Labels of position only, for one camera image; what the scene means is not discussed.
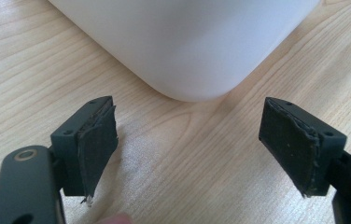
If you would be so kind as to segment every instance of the wood grain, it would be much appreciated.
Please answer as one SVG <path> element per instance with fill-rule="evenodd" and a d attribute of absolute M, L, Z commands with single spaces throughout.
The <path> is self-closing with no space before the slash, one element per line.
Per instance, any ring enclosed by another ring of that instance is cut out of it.
<path fill-rule="evenodd" d="M 333 223 L 331 198 L 304 199 L 258 141 L 265 96 L 348 135 L 351 0 L 323 1 L 236 89 L 182 103 L 151 89 L 44 0 L 0 0 L 0 164 L 49 146 L 85 102 L 113 95 L 119 148 L 92 208 L 64 198 L 68 223 L 125 212 L 135 223 Z"/>

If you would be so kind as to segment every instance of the white plastic object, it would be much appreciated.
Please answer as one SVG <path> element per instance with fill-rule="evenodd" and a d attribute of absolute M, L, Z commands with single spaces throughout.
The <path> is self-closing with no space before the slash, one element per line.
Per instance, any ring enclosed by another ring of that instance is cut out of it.
<path fill-rule="evenodd" d="M 155 90 L 182 101 L 238 85 L 319 0 L 50 0 Z"/>

